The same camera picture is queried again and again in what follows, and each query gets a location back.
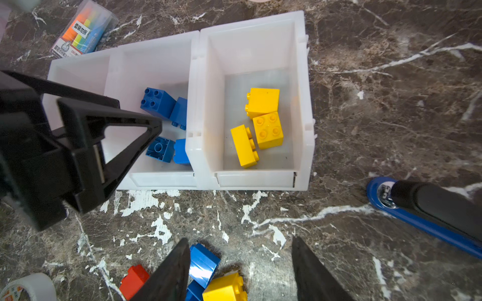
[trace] tape roll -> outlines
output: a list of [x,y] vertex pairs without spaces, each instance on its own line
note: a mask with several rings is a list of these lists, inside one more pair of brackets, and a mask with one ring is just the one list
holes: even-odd
[[1,291],[1,301],[18,301],[22,290],[26,290],[30,301],[56,301],[54,283],[44,273],[30,274],[10,282]]

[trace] highlighter box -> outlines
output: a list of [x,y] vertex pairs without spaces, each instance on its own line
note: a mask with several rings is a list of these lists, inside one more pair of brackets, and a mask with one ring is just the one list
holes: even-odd
[[92,0],[84,0],[50,52],[58,58],[93,52],[118,23],[112,12]]

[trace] orange highlighter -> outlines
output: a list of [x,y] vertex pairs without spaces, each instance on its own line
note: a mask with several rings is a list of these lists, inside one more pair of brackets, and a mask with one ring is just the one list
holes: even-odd
[[72,27],[77,21],[84,24],[85,20],[87,20],[87,18],[89,17],[91,10],[92,10],[91,7],[86,7],[82,10],[82,12],[77,16],[77,18],[75,18],[72,24],[70,24],[70,26],[68,27],[65,34],[62,36],[64,40],[72,42],[77,37],[77,32],[75,32],[75,30],[73,30]]

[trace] storage bin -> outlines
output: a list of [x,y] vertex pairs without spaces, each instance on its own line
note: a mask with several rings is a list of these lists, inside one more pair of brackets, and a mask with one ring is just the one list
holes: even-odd
[[[307,36],[302,11],[201,30],[195,122],[186,152],[201,189],[306,190],[314,151]],[[240,166],[230,129],[244,124],[251,88],[280,89],[282,146],[259,150],[258,164]]]
[[[306,190],[314,151],[307,40],[303,12],[285,13],[54,60],[48,79],[116,98],[121,109],[143,114],[147,87],[188,99],[186,131],[164,121],[161,136],[186,138],[191,165],[143,154],[118,189]],[[230,129],[244,124],[254,133],[244,111],[251,88],[280,89],[284,142],[257,148],[258,164],[245,170]],[[43,101],[51,127],[62,126],[55,97]],[[106,161],[144,131],[107,127]]]

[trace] blue handle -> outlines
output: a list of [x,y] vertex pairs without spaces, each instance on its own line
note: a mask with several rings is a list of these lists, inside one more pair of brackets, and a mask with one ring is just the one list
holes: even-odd
[[366,187],[366,195],[370,203],[372,203],[376,208],[385,211],[386,213],[407,222],[418,229],[432,234],[433,236],[448,242],[456,246],[457,248],[464,250],[465,252],[473,255],[479,259],[482,259],[482,246],[464,236],[447,230],[437,224],[424,220],[416,215],[408,213],[401,208],[389,208],[383,205],[378,199],[378,188],[381,184],[385,182],[396,182],[396,180],[389,177],[378,177],[371,180]]

